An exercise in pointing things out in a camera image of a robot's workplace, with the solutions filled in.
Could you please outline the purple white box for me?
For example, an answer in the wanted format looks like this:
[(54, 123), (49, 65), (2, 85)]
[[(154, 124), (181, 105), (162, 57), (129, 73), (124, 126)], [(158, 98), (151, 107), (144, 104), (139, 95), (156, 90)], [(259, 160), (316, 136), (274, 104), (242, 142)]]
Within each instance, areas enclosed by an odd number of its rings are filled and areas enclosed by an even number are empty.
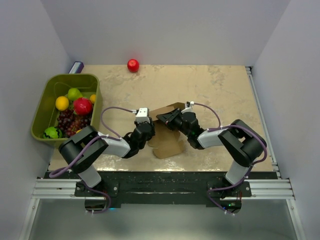
[(69, 70), (69, 74), (80, 74), (84, 68), (84, 63), (81, 61), (75, 61)]

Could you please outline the red apple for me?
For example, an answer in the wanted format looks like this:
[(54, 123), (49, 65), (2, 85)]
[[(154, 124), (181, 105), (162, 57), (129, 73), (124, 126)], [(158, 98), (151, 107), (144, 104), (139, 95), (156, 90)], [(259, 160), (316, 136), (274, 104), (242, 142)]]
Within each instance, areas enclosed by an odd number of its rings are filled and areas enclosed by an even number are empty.
[(136, 60), (136, 59), (130, 59), (127, 62), (127, 69), (131, 72), (131, 73), (136, 73), (138, 72), (140, 68), (140, 63)]

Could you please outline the yellow lemon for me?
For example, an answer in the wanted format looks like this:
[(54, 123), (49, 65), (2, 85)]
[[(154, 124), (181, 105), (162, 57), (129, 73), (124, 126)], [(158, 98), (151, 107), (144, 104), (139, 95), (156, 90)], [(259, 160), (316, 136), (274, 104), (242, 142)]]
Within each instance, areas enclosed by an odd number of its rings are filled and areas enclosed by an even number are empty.
[(66, 96), (59, 96), (55, 101), (55, 107), (61, 112), (67, 110), (69, 104), (69, 99)]

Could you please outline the green plastic bin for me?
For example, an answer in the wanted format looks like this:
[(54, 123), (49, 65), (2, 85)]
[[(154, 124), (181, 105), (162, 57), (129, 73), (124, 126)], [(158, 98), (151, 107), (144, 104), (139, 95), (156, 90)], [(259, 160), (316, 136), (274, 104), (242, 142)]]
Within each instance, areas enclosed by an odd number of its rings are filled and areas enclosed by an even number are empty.
[(58, 74), (46, 83), (40, 98), (30, 129), (31, 135), (35, 140), (54, 148), (58, 148), (67, 140), (66, 138), (45, 139), (43, 138), (43, 133), (45, 129), (55, 127), (58, 124), (59, 111), (55, 107), (56, 99), (60, 96), (66, 96), (71, 88), (79, 89), (86, 98), (89, 98), (92, 94), (96, 95), (90, 125), (96, 130), (99, 129), (103, 106), (99, 79), (89, 73)]

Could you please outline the brown cardboard box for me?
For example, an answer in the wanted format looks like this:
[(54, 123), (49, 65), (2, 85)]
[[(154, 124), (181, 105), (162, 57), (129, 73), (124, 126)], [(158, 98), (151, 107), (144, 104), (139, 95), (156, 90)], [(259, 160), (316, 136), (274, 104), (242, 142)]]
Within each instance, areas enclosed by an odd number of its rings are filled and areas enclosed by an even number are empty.
[(178, 130), (168, 129), (164, 123), (158, 120), (157, 115), (167, 114), (177, 108), (184, 109), (185, 104), (175, 102), (167, 106), (150, 111), (149, 116), (152, 118), (155, 128), (155, 136), (148, 141), (148, 145), (152, 148), (153, 154), (158, 159), (170, 158), (179, 155), (185, 150), (185, 143)]

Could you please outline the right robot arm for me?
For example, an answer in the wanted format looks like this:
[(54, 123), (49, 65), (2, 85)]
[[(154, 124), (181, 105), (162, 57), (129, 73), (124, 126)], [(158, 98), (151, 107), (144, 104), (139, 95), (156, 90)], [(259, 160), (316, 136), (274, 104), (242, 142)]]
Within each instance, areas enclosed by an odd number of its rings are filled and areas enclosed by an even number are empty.
[(224, 177), (226, 181), (222, 189), (230, 197), (241, 190), (240, 183), (248, 177), (253, 166), (263, 162), (268, 155), (266, 141), (240, 119), (227, 126), (204, 129), (194, 112), (184, 112), (179, 108), (158, 114), (156, 118), (168, 129), (184, 134), (194, 149), (225, 147), (233, 162)]

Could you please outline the small watermelon toy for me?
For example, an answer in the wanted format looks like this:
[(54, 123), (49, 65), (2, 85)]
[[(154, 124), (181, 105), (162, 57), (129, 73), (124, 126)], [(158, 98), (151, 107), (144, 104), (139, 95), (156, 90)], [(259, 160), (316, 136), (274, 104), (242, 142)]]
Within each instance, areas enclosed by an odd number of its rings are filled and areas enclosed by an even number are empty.
[(63, 137), (62, 131), (55, 126), (48, 127), (43, 132), (44, 139), (60, 139)]

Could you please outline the small orange fruit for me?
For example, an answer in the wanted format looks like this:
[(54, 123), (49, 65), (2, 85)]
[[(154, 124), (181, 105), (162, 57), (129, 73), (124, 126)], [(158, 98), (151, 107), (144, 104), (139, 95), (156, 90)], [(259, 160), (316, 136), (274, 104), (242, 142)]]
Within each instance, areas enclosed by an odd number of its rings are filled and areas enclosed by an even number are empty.
[(90, 102), (91, 102), (93, 105), (94, 105), (95, 102), (96, 102), (96, 98), (97, 98), (96, 94), (92, 94), (92, 95), (89, 97), (89, 100), (90, 100)]

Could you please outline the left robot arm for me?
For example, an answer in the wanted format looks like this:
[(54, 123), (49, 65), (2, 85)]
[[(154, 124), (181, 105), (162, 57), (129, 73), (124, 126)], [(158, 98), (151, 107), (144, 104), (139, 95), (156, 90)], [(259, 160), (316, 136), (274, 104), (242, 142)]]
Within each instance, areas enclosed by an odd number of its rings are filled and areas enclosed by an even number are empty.
[(131, 158), (142, 150), (147, 141), (155, 136), (155, 126), (151, 117), (136, 118), (135, 129), (120, 138), (114, 138), (98, 132), (93, 126), (87, 126), (79, 133), (63, 142), (58, 150), (68, 165), (49, 174), (57, 178), (72, 170), (86, 184), (86, 191), (99, 196), (104, 190), (102, 178), (93, 163), (100, 155)]

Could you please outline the purple grapes bunch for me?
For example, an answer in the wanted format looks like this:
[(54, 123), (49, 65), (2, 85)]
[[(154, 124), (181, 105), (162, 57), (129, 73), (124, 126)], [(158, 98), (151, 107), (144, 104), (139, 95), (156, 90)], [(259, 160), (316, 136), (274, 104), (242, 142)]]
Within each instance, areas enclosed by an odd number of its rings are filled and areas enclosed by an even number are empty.
[(76, 134), (76, 131), (90, 125), (92, 113), (77, 115), (73, 109), (61, 111), (57, 117), (57, 128), (62, 131), (63, 138), (69, 138)]

